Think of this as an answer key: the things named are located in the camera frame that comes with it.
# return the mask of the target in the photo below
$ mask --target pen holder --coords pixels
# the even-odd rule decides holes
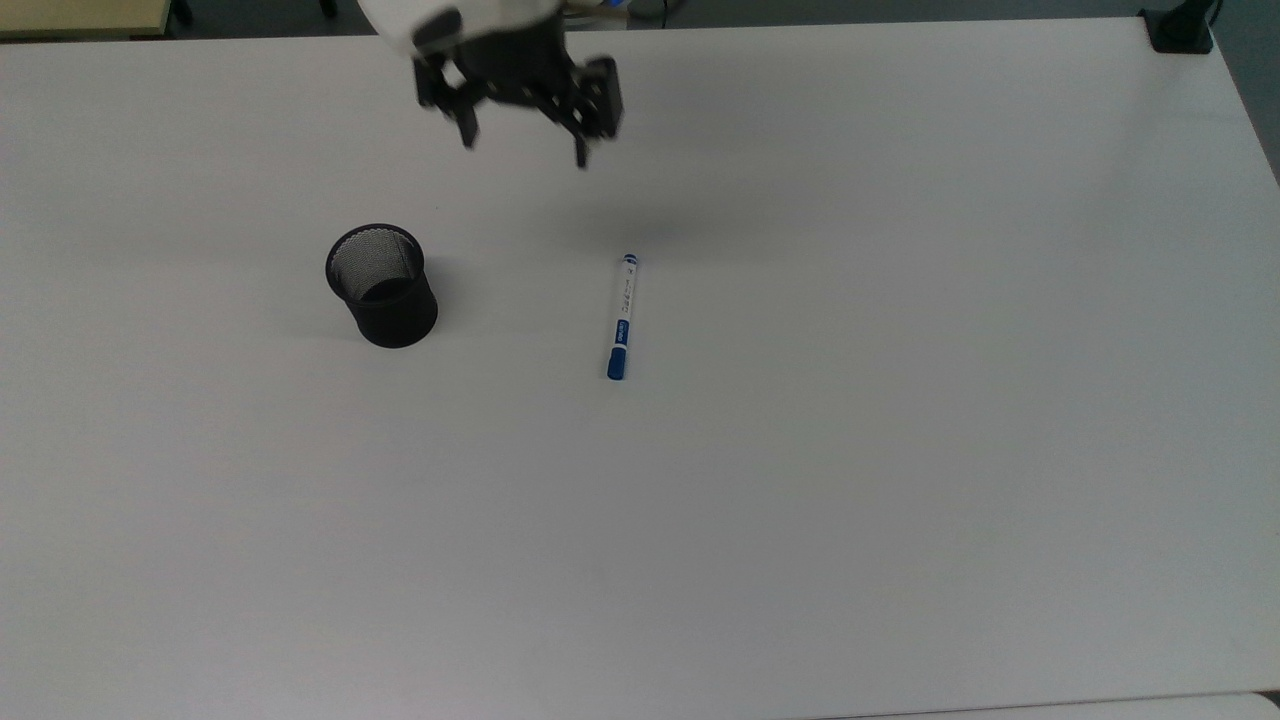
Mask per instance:
[[[325,275],[374,345],[413,345],[435,325],[439,307],[422,273],[422,249],[396,225],[361,225],[342,236]]]

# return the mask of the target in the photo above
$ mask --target whiteboard marker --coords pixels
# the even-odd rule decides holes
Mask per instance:
[[[631,300],[636,290],[636,256],[622,256],[622,283],[618,288],[618,323],[613,328],[613,348],[605,374],[621,380],[627,369],[627,340],[631,337]]]

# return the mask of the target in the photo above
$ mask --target white table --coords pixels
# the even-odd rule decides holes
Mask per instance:
[[[0,49],[0,715],[769,720],[1280,685],[1280,191],[1138,19]],[[329,245],[443,311],[365,343]],[[630,377],[603,378],[640,255]]]
[[[1085,702],[1044,707],[969,710],[928,720],[1277,720],[1280,710],[1257,694]]]

